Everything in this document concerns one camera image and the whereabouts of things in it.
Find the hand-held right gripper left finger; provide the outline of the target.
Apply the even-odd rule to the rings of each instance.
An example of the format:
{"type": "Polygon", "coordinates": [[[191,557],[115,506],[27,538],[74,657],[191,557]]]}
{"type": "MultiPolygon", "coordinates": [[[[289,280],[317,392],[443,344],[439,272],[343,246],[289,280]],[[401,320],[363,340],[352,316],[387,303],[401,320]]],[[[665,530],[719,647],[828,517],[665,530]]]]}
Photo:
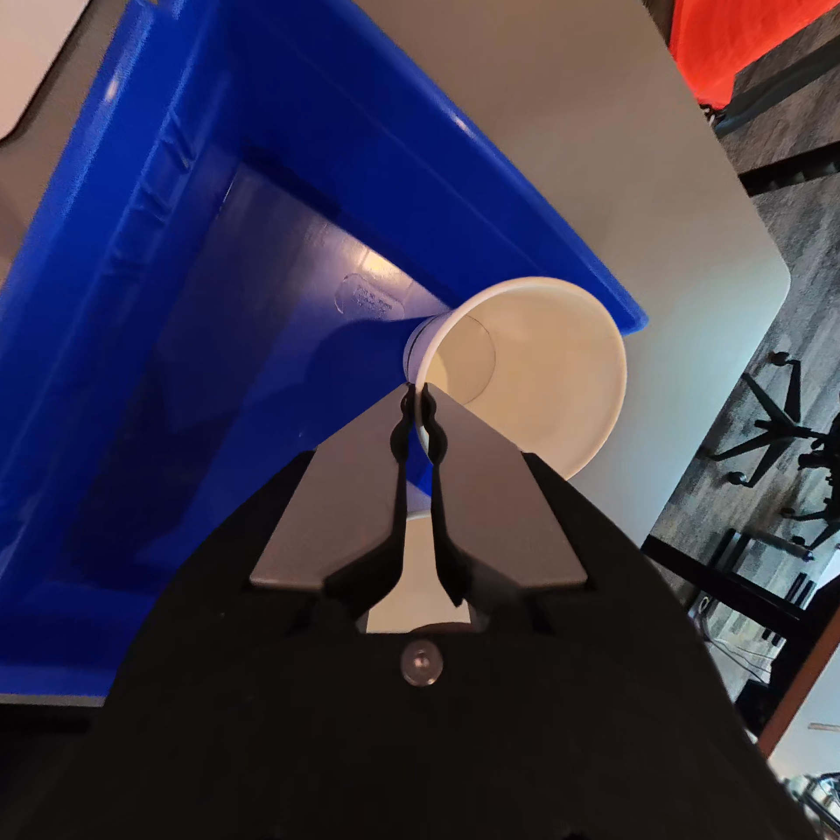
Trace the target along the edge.
{"type": "Polygon", "coordinates": [[[403,573],[407,383],[322,442],[249,576],[259,590],[330,599],[361,617],[403,573]]]}

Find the black office chair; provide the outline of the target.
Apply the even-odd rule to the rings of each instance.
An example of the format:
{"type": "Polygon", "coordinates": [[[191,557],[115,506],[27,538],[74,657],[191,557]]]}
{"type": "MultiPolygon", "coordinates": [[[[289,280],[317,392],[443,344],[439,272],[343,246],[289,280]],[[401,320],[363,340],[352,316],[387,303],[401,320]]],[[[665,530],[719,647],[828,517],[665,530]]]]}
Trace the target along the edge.
{"type": "Polygon", "coordinates": [[[796,514],[791,507],[784,507],[780,510],[780,515],[784,519],[789,519],[794,522],[811,522],[823,521],[825,523],[824,529],[821,533],[810,543],[804,543],[799,540],[799,543],[809,551],[814,552],[825,542],[839,532],[839,486],[834,485],[830,497],[824,499],[825,507],[821,511],[810,513],[796,514]]]}
{"type": "Polygon", "coordinates": [[[735,487],[756,487],[793,444],[805,440],[811,441],[812,444],[811,450],[800,457],[802,469],[838,469],[838,421],[834,421],[824,433],[801,424],[802,363],[786,351],[770,353],[768,362],[780,368],[791,367],[784,404],[780,406],[775,402],[750,373],[743,373],[742,380],[765,413],[764,419],[754,422],[760,434],[718,453],[711,453],[707,447],[701,447],[697,453],[700,458],[720,463],[762,450],[762,457],[751,477],[740,471],[730,471],[726,474],[727,483],[735,487]]]}

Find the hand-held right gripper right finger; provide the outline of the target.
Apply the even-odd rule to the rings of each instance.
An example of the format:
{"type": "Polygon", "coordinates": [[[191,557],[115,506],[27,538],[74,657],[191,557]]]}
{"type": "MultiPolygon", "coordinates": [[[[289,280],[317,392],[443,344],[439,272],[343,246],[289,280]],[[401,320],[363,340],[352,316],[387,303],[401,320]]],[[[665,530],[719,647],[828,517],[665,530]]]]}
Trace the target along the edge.
{"type": "Polygon", "coordinates": [[[418,405],[437,577],[452,603],[495,610],[585,588],[585,568],[520,448],[435,385],[423,386],[418,405]]]}

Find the white paper cup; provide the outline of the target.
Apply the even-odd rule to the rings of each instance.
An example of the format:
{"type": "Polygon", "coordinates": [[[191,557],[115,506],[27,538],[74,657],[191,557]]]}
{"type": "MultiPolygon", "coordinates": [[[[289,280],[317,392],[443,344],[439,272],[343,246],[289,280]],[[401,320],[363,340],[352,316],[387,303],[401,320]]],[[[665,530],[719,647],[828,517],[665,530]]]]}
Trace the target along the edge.
{"type": "Polygon", "coordinates": [[[402,356],[417,393],[434,385],[565,479],[601,450],[627,387],[623,337],[588,291],[506,280],[427,318],[402,356]]]}

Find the blue plastic bin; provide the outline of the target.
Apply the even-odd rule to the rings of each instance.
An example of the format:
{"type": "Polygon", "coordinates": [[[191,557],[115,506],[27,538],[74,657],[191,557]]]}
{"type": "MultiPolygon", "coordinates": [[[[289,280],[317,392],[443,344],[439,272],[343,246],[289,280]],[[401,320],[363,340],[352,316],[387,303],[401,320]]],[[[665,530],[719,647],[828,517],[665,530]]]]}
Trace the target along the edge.
{"type": "Polygon", "coordinates": [[[2,701],[105,697],[196,546],[520,277],[648,323],[354,3],[129,2],[2,289],[2,701]]]}

